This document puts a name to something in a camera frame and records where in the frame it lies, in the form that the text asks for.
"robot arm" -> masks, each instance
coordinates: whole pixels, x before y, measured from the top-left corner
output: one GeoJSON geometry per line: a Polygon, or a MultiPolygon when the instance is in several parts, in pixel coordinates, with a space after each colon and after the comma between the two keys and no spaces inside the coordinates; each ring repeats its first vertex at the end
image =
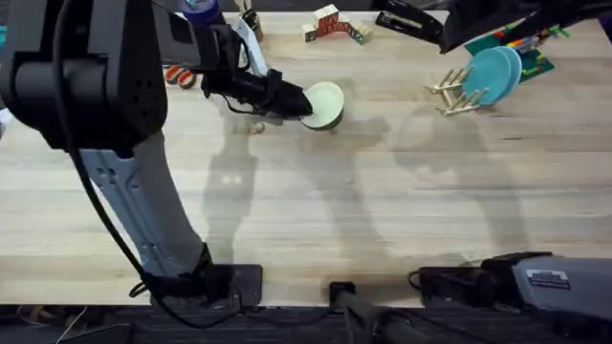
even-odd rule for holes
{"type": "Polygon", "coordinates": [[[441,54],[522,18],[527,19],[506,34],[502,44],[612,11],[610,0],[455,0],[448,4],[448,19],[442,25],[404,0],[376,0],[374,4],[382,10],[376,24],[436,44],[441,54]]]}
{"type": "Polygon", "coordinates": [[[203,74],[207,96],[237,98],[259,115],[310,115],[302,89],[282,80],[279,71],[252,75],[240,67],[244,40],[228,25],[192,26],[149,0],[76,0],[60,37],[70,42],[63,45],[60,92],[72,139],[67,140],[56,107],[53,54],[64,1],[11,2],[0,71],[7,106],[53,149],[84,165],[135,243],[139,273],[147,287],[155,285],[157,296],[205,296],[213,303],[228,298],[230,286],[241,285],[243,305],[257,305],[261,267],[213,265],[186,217],[164,154],[162,63],[203,74]]]}

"black mount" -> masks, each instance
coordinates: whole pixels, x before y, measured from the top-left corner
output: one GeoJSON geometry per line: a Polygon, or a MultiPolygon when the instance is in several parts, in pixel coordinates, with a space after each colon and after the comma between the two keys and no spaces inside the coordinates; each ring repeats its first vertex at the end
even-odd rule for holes
{"type": "Polygon", "coordinates": [[[562,28],[612,11],[610,0],[458,0],[448,4],[444,27],[403,0],[375,0],[376,24],[440,46],[446,54],[480,34],[527,19],[502,39],[507,44],[559,24],[562,28]]]}
{"type": "Polygon", "coordinates": [[[426,307],[452,301],[474,308],[495,309],[504,304],[523,308],[512,267],[522,260],[551,256],[551,252],[522,252],[487,259],[479,268],[425,267],[418,270],[426,307]]]}
{"type": "Polygon", "coordinates": [[[242,306],[254,307],[261,302],[262,284],[261,266],[213,264],[208,245],[202,243],[202,255],[193,272],[172,278],[148,274],[146,281],[140,282],[129,295],[136,297],[149,288],[160,297],[205,297],[203,306],[210,307],[239,293],[242,306]]]}
{"type": "Polygon", "coordinates": [[[329,285],[330,309],[344,311],[350,344],[428,344],[433,341],[415,330],[405,316],[387,307],[375,307],[357,297],[352,282],[329,285]]]}

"dish rack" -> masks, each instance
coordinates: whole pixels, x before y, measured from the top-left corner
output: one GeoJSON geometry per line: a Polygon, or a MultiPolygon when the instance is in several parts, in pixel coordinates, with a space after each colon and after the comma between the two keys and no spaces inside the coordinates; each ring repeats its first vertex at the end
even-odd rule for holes
{"type": "Polygon", "coordinates": [[[442,94],[442,98],[447,107],[436,108],[436,110],[440,111],[442,116],[453,116],[475,111],[483,107],[483,105],[478,104],[478,102],[489,91],[488,88],[476,90],[469,95],[463,92],[463,82],[466,81],[471,71],[473,71],[473,67],[467,69],[462,68],[457,73],[455,73],[454,69],[451,69],[442,82],[437,85],[426,86],[434,95],[442,94]]]}

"red block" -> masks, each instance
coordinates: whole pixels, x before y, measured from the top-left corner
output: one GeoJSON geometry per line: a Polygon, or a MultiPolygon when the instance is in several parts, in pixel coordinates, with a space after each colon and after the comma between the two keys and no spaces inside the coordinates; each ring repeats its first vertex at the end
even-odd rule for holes
{"type": "Polygon", "coordinates": [[[328,25],[336,24],[338,23],[338,18],[339,18],[338,13],[334,13],[332,15],[328,15],[326,17],[320,18],[318,19],[318,27],[322,28],[328,25]]]}
{"type": "Polygon", "coordinates": [[[339,26],[338,31],[348,32],[348,26],[349,26],[348,23],[338,23],[338,26],[339,26]]]}
{"type": "Polygon", "coordinates": [[[322,26],[322,27],[319,26],[317,28],[317,37],[322,37],[322,36],[324,36],[326,34],[334,32],[335,31],[334,27],[335,27],[334,24],[327,25],[327,26],[322,26]]]}
{"type": "Polygon", "coordinates": [[[344,31],[342,23],[333,24],[333,27],[334,27],[334,32],[343,32],[344,31]]]}

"cable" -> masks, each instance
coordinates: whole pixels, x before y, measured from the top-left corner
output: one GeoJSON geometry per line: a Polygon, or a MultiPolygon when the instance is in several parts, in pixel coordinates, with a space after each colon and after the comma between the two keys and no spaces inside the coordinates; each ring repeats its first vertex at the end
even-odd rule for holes
{"type": "Polygon", "coordinates": [[[209,329],[213,326],[216,326],[222,322],[229,320],[234,317],[240,310],[236,312],[232,312],[230,314],[221,316],[220,318],[208,323],[208,324],[194,324],[188,320],[182,318],[179,314],[170,309],[167,304],[164,302],[163,298],[157,294],[157,290],[152,286],[152,276],[149,275],[142,265],[139,263],[138,259],[134,255],[134,253],[130,250],[129,246],[123,241],[121,235],[113,225],[113,222],[109,218],[104,206],[99,200],[98,194],[94,190],[92,186],[89,175],[87,173],[87,169],[82,160],[82,157],[78,153],[77,144],[75,142],[75,138],[73,137],[73,131],[70,127],[70,122],[68,120],[68,106],[67,106],[67,98],[66,98],[66,85],[64,83],[64,33],[66,31],[66,24],[68,21],[68,14],[71,10],[72,5],[76,2],[76,0],[64,0],[62,6],[59,10],[59,14],[57,15],[57,22],[55,24],[55,32],[54,32],[54,40],[53,40],[53,60],[52,60],[52,72],[53,72],[53,80],[54,80],[54,96],[55,96],[55,107],[57,110],[57,119],[59,121],[59,126],[61,128],[63,137],[66,143],[66,151],[70,156],[73,164],[75,165],[76,172],[78,173],[78,178],[89,198],[94,210],[98,214],[102,223],[106,227],[106,230],[109,232],[115,243],[119,246],[121,252],[125,255],[127,260],[130,262],[132,267],[136,270],[138,275],[140,276],[143,285],[147,287],[151,291],[151,296],[158,303],[160,308],[164,310],[171,318],[174,320],[186,325],[190,328],[204,330],[209,329]]]}
{"type": "Polygon", "coordinates": [[[148,289],[146,288],[146,285],[144,284],[144,282],[139,282],[136,286],[134,286],[134,288],[132,288],[132,290],[128,293],[128,295],[131,298],[135,298],[147,290],[148,289]]]}
{"type": "Polygon", "coordinates": [[[315,315],[313,315],[312,317],[308,317],[306,319],[283,321],[283,320],[274,319],[269,316],[261,316],[261,317],[253,316],[254,314],[259,314],[260,312],[262,311],[254,312],[253,309],[249,309],[242,313],[243,315],[245,315],[245,317],[247,317],[248,319],[252,321],[261,322],[261,323],[268,324],[268,325],[271,325],[277,328],[281,328],[281,329],[290,329],[290,328],[301,327],[301,326],[306,326],[306,325],[313,325],[313,324],[316,324],[317,322],[320,322],[326,319],[327,317],[329,317],[331,314],[334,313],[333,311],[326,309],[324,310],[324,312],[314,312],[315,315]]]}
{"type": "Polygon", "coordinates": [[[34,321],[34,320],[31,320],[31,319],[28,319],[27,317],[23,316],[23,314],[21,313],[21,310],[23,310],[23,305],[17,307],[17,311],[15,311],[15,314],[17,315],[19,320],[25,322],[26,324],[37,326],[37,327],[48,327],[48,326],[50,326],[49,324],[45,324],[45,323],[41,323],[41,322],[38,322],[38,321],[34,321]]]}
{"type": "Polygon", "coordinates": [[[64,333],[61,334],[61,336],[57,339],[55,344],[59,344],[60,341],[62,341],[64,339],[64,337],[66,336],[66,334],[68,334],[68,332],[74,327],[74,325],[77,323],[77,321],[80,319],[81,316],[83,316],[83,314],[85,314],[85,312],[87,312],[87,306],[85,306],[85,308],[83,308],[83,311],[81,311],[75,318],[75,320],[73,320],[73,322],[70,324],[70,326],[66,329],[66,331],[64,331],[64,333]]]}
{"type": "Polygon", "coordinates": [[[410,287],[412,287],[414,290],[421,291],[421,286],[415,284],[414,281],[412,280],[412,277],[418,276],[418,275],[419,275],[419,271],[418,270],[411,271],[408,274],[408,284],[410,284],[410,287]]]}
{"type": "MultiPolygon", "coordinates": [[[[372,318],[365,319],[365,332],[371,334],[368,338],[368,343],[375,344],[378,342],[377,339],[383,332],[384,326],[390,323],[394,316],[403,319],[411,328],[414,329],[410,318],[392,308],[383,308],[378,310],[372,318]]],[[[412,343],[413,341],[411,339],[412,338],[409,338],[408,342],[412,343]]]]}
{"type": "MultiPolygon", "coordinates": [[[[240,42],[240,46],[244,48],[244,53],[245,53],[245,57],[247,59],[247,64],[244,67],[240,67],[238,66],[238,71],[240,73],[246,73],[250,68],[251,68],[251,51],[249,50],[249,46],[247,45],[247,42],[240,36],[238,36],[238,41],[240,42]]],[[[231,103],[230,100],[228,99],[227,96],[222,95],[223,99],[226,100],[226,103],[228,104],[228,108],[230,111],[232,111],[234,114],[239,114],[239,115],[256,115],[256,112],[253,110],[247,111],[247,110],[239,110],[234,108],[231,103]]]]}
{"type": "Polygon", "coordinates": [[[470,338],[472,340],[477,340],[477,341],[485,343],[485,344],[500,344],[499,342],[492,341],[492,340],[489,340],[487,338],[483,338],[483,337],[481,337],[479,335],[473,334],[471,332],[468,332],[468,331],[465,331],[465,330],[461,330],[461,329],[457,329],[457,328],[449,326],[449,325],[447,325],[445,323],[433,320],[430,317],[428,317],[426,315],[423,315],[423,314],[420,314],[419,312],[416,312],[416,311],[411,310],[411,309],[401,309],[401,310],[398,310],[398,312],[409,313],[410,315],[416,316],[419,319],[424,320],[424,321],[428,322],[431,325],[434,325],[436,327],[439,327],[439,328],[441,328],[443,330],[446,330],[448,332],[451,332],[451,333],[461,334],[462,336],[464,336],[466,338],[470,338]]]}

